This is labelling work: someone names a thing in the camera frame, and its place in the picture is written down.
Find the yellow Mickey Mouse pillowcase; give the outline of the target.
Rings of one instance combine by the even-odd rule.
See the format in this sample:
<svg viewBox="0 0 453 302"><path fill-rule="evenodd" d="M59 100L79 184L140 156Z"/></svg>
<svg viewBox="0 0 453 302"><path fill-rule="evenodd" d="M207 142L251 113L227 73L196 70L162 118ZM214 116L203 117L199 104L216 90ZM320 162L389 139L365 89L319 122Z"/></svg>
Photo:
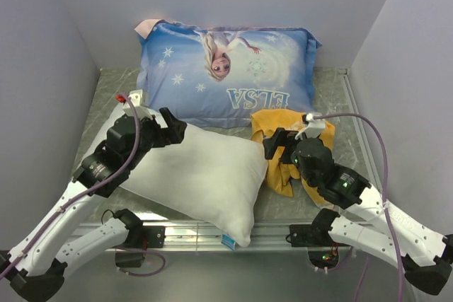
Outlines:
<svg viewBox="0 0 453 302"><path fill-rule="evenodd" d="M299 131L303 126L302 113L300 112L288 109L259 110L251 115L251 140L262 143L264 138L271 137L279 127ZM265 176L268 187L282 196L293 198L295 185L290 180L294 179L303 185L305 192L318 208L333 208L333 204L322 198L316 187L306 183L294 165L279 162L282 152L283 148L279 147L274 157L268 161L268 170Z"/></svg>

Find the white pillow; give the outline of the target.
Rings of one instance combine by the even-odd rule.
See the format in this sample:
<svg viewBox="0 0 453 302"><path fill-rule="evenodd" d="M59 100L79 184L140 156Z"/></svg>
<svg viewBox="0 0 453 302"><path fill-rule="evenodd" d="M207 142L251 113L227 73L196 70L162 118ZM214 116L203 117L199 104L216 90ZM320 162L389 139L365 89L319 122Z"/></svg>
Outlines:
<svg viewBox="0 0 453 302"><path fill-rule="evenodd" d="M168 219L209 222L245 248L267 168L261 144L189 124L181 144L152 148L103 206L158 213L162 205Z"/></svg>

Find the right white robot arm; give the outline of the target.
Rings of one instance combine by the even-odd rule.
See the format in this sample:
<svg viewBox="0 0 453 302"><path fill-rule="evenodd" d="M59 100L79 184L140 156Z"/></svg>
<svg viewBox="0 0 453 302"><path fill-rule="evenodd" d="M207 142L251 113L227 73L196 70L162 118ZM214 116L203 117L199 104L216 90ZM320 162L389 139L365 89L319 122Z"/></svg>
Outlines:
<svg viewBox="0 0 453 302"><path fill-rule="evenodd" d="M331 241L358 250L402 269L418 290L437 296L452 273L452 236L442 235L417 222L351 168L337 164L319 138L283 128L263 140L265 158L294 165L301 177L315 185L328 202L365 221L351 221L331 209L322 209L311 223L319 245Z"/></svg>

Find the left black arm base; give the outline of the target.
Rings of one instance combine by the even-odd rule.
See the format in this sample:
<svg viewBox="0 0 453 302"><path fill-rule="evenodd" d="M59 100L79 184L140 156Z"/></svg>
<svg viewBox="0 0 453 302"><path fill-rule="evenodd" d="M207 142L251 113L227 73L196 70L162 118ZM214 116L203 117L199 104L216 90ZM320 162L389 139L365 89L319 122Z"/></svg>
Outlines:
<svg viewBox="0 0 453 302"><path fill-rule="evenodd" d="M165 241L165 226L142 226L130 231L126 241L115 246L115 266L117 271L131 277L151 277L162 272L166 266L166 258L158 251ZM140 268L147 258L153 256L161 264L152 272L131 272L130 269Z"/></svg>

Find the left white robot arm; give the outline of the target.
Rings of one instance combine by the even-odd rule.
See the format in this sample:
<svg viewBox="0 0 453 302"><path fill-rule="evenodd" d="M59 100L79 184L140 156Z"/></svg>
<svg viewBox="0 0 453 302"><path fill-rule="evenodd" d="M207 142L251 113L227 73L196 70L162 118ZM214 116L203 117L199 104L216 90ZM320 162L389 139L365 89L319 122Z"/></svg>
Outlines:
<svg viewBox="0 0 453 302"><path fill-rule="evenodd" d="M19 244L1 251L1 277L25 301L50 300L73 271L109 248L147 244L142 220L128 209L74 241L69 238L151 149L183 141L187 124L168 108L159 112L164 127L148 110L133 109L117 118L46 217Z"/></svg>

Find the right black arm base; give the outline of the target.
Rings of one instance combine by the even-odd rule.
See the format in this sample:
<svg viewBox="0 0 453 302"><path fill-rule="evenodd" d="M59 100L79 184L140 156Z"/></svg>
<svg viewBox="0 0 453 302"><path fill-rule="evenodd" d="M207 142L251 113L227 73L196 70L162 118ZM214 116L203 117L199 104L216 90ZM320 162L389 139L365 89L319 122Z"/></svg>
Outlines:
<svg viewBox="0 0 453 302"><path fill-rule="evenodd" d="M292 248L306 248L315 269L329 271L339 264L338 243L309 224L290 224L285 240Z"/></svg>

